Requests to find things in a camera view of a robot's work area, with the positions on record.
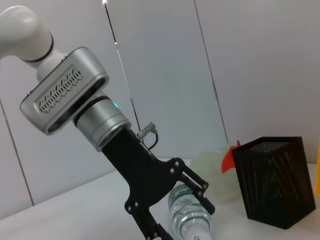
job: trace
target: black mesh pencil holder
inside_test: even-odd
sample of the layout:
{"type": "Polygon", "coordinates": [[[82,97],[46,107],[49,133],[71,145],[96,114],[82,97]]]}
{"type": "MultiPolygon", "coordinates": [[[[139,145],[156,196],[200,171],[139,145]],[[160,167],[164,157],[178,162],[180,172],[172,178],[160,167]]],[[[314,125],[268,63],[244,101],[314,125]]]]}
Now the black mesh pencil holder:
{"type": "Polygon", "coordinates": [[[232,155],[249,219],[288,229],[316,209],[301,137],[261,137],[232,155]]]}

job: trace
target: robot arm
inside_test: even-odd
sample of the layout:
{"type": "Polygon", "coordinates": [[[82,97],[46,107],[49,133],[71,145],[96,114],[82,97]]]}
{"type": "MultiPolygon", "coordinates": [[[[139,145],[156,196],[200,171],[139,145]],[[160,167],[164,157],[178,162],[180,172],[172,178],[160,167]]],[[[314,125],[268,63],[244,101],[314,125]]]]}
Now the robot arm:
{"type": "Polygon", "coordinates": [[[132,215],[146,240],[173,240],[157,224],[149,208],[181,181],[203,207],[215,207],[204,197],[208,183],[180,158],[158,160],[130,130],[131,123],[102,92],[109,77],[86,47],[66,55],[54,48],[54,39],[30,9],[8,8],[0,14],[0,59],[13,55],[38,69],[39,80],[22,101],[23,115],[41,132],[52,135],[69,121],[102,152],[125,178],[130,195],[124,208],[132,215]]]}

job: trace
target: yellow object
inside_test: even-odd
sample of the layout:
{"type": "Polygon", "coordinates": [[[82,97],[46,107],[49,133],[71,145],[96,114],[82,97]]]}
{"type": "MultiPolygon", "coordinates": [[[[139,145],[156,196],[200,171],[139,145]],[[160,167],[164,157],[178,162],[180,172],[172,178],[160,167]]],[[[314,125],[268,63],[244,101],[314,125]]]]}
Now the yellow object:
{"type": "Polygon", "coordinates": [[[316,167],[315,195],[320,196],[320,137],[318,142],[318,165],[316,167]]]}

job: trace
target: plastic water bottle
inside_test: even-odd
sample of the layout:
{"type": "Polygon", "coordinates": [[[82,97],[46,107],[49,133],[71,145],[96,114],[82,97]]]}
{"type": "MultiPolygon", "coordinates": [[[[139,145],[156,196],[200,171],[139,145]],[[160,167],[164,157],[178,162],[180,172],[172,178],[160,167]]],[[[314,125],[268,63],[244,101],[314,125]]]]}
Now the plastic water bottle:
{"type": "Polygon", "coordinates": [[[176,186],[169,194],[168,204],[174,233],[180,239],[212,240],[211,215],[188,186],[176,186]]]}

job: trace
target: white table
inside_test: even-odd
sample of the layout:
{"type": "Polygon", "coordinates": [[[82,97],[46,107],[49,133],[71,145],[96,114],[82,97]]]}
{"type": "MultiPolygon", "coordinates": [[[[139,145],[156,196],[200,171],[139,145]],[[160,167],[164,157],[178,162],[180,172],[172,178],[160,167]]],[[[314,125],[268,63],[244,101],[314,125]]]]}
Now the white table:
{"type": "MultiPolygon", "coordinates": [[[[312,182],[316,165],[310,164],[312,182]]],[[[143,240],[124,210],[129,186],[118,172],[59,195],[0,221],[0,240],[143,240]]],[[[165,197],[151,208],[156,221],[169,229],[165,197]]],[[[214,240],[318,240],[320,209],[282,230],[247,219],[242,199],[216,203],[214,240]]]]}

